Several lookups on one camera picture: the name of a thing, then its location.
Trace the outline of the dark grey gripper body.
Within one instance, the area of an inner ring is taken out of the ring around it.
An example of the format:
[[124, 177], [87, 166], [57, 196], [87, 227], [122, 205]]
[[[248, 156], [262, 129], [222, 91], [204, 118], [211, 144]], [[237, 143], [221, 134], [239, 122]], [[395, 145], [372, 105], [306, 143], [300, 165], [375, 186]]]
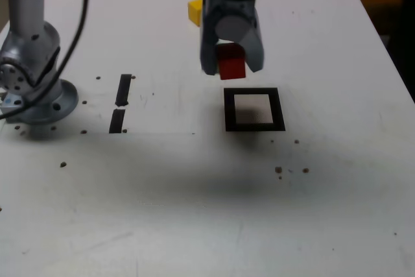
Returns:
[[246, 19], [251, 26], [258, 28], [259, 18], [255, 9], [255, 0], [202, 0], [202, 24], [210, 19], [236, 15]]

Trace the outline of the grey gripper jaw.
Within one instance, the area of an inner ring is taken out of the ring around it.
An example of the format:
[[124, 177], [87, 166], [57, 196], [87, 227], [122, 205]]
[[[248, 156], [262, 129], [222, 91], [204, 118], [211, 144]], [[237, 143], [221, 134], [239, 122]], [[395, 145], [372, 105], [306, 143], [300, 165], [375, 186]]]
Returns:
[[256, 12], [249, 19], [236, 15], [225, 16], [217, 23], [215, 32], [219, 39], [234, 42], [243, 48], [245, 62], [252, 72], [263, 69], [265, 52]]
[[200, 28], [200, 64], [207, 75], [217, 74], [216, 45], [219, 37], [216, 32], [217, 23], [221, 19], [220, 13], [210, 13], [204, 16]]

